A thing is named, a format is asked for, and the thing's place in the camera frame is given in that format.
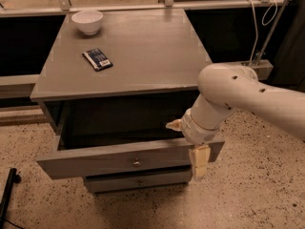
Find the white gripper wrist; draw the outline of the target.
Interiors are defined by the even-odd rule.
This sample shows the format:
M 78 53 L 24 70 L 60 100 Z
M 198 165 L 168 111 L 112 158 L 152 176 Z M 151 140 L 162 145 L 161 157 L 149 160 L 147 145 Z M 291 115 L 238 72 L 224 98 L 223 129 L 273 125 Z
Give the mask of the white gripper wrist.
M 211 142 L 218 133 L 218 130 L 206 130 L 198 126 L 192 119 L 190 109 L 184 113 L 181 120 L 176 119 L 168 122 L 166 128 L 176 132 L 182 132 L 183 136 L 190 143 L 196 145 L 189 150 L 189 157 L 192 164 L 193 179 L 201 180 L 207 173 L 211 154 L 210 146 L 202 144 Z

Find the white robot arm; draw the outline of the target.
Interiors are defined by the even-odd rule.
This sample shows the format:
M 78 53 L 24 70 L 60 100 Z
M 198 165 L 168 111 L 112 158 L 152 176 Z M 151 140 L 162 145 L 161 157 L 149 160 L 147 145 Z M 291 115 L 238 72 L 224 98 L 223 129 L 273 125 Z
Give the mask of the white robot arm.
M 305 93 L 261 83 L 252 68 L 234 63 L 205 67 L 198 76 L 197 88 L 199 95 L 192 107 L 166 124 L 192 143 L 189 157 L 196 180 L 207 173 L 220 123 L 237 109 L 305 140 Z

